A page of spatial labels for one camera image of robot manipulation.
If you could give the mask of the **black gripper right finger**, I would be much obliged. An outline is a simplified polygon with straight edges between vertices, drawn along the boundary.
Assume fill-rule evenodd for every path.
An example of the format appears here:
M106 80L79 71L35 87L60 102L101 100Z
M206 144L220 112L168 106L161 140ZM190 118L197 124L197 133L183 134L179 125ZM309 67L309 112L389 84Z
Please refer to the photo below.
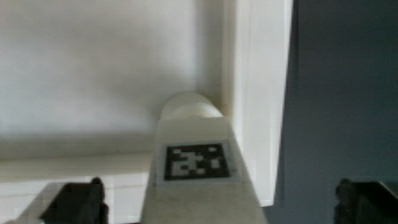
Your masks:
M334 224L398 224L398 196L383 183L342 179L335 199Z

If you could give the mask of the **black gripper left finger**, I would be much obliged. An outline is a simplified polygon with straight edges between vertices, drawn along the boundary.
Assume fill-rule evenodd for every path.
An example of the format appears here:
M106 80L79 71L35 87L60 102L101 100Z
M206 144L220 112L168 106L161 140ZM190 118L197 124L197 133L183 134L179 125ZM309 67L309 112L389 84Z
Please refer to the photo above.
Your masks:
M88 183L67 183L39 216L44 224L108 224L104 185L97 177Z

